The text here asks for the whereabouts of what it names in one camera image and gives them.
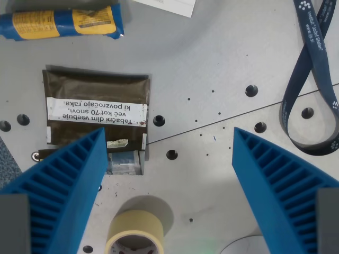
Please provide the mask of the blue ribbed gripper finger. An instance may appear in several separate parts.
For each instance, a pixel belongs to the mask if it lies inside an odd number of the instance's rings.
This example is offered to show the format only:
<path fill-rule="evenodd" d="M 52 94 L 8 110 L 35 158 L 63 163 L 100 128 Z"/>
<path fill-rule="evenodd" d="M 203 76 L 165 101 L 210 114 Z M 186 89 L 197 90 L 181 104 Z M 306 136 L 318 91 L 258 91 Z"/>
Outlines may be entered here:
<path fill-rule="evenodd" d="M 316 193 L 338 180 L 240 128 L 232 166 L 270 253 L 317 253 Z"/>
<path fill-rule="evenodd" d="M 107 169 L 103 128 L 57 150 L 6 185 L 25 194 L 32 253 L 76 253 Z"/>

